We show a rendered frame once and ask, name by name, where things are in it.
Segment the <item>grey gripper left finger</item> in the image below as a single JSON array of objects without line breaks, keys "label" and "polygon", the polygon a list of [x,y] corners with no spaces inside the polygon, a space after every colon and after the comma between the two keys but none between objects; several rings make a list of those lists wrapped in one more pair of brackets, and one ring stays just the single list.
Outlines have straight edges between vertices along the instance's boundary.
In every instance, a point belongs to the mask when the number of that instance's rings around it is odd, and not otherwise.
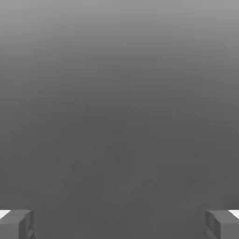
[{"label": "grey gripper left finger", "polygon": [[35,239],[34,211],[0,209],[0,239]]}]

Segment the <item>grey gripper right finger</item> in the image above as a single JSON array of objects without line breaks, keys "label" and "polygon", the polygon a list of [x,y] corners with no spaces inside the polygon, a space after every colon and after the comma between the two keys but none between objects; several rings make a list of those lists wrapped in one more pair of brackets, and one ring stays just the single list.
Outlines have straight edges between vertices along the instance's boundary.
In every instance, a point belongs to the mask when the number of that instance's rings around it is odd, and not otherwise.
[{"label": "grey gripper right finger", "polygon": [[239,239],[239,210],[207,210],[205,224],[208,239]]}]

